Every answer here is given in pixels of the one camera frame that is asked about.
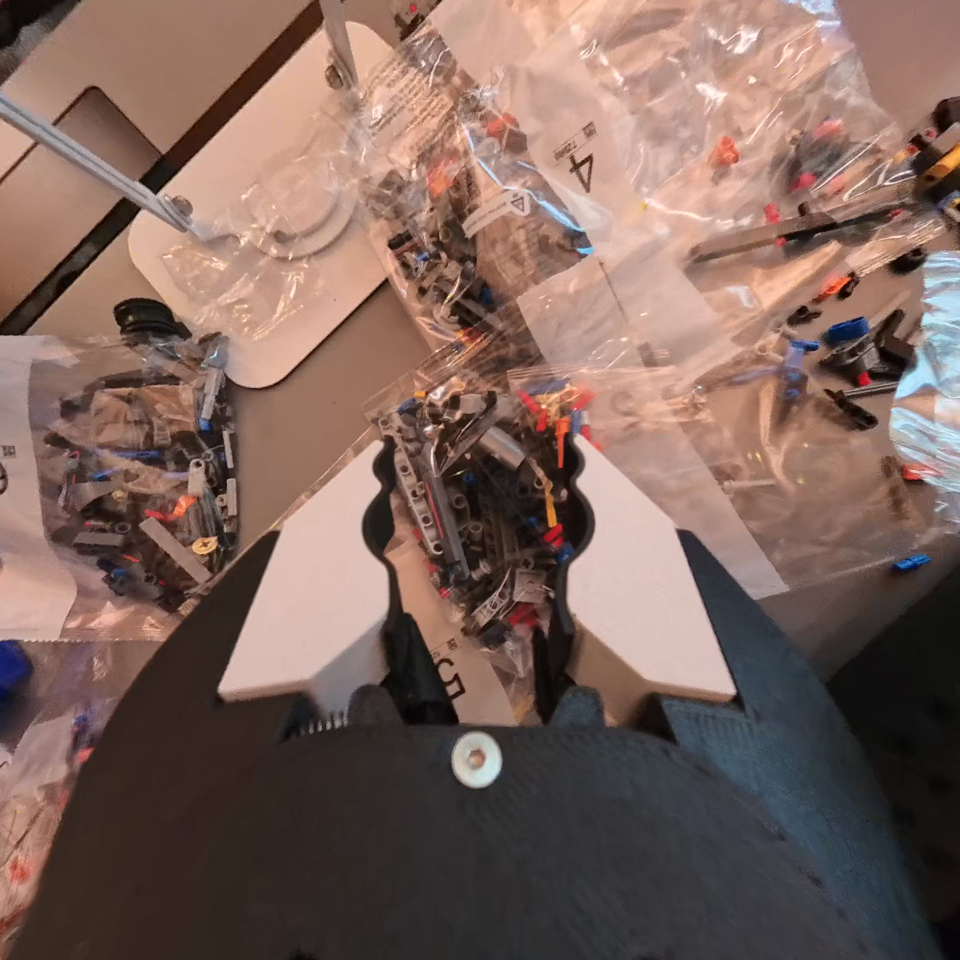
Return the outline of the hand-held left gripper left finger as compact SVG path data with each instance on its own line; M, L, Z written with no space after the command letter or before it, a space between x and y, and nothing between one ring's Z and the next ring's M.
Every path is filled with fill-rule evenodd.
M333 719L355 690L386 677L395 450L375 440L282 522L223 671L222 701L302 694Z

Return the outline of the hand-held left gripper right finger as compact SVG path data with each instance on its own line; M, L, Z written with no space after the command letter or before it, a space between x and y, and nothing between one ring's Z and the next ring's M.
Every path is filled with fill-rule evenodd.
M738 694L680 533L588 440L568 438L584 541L565 565L569 676L598 691L606 718L633 725L656 695L728 704Z

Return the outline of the wide clear lego bag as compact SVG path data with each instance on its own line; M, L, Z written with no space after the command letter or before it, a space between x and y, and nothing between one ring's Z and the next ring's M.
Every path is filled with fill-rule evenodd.
M571 642L551 621L580 538L570 445L593 439L594 397L582 377L535 368L408 374L366 402L440 609L522 724L572 686Z

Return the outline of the large clear lego bag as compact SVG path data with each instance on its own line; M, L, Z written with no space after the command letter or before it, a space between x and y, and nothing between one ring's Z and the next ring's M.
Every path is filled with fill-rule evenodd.
M922 270L914 356L898 382L889 436L902 462L943 494L959 493L959 253Z

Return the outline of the scattered loose lego pieces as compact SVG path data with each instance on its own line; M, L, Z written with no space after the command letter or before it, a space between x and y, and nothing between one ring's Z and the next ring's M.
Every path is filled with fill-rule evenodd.
M748 282L741 346L670 397L691 461L682 522L753 598L898 561L927 521L870 400L906 377L904 276L946 229L917 180L929 133L822 97L770 164L765 222L690 248L698 279Z

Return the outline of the black rubber tyre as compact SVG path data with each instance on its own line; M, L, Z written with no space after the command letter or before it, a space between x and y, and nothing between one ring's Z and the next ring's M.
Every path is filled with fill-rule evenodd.
M192 333L164 302L150 297L130 297L112 308L114 322L122 337L138 341L177 339L187 341Z

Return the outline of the wooden book stand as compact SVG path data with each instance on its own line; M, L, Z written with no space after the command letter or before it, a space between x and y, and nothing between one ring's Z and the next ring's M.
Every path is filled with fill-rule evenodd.
M315 142L342 148L325 78L319 2L64 4L64 17L11 75L2 97L58 125L157 194L212 222ZM192 306L163 256L184 236L2 123L2 333L19 335L59 303L93 329L130 282L190 327Z

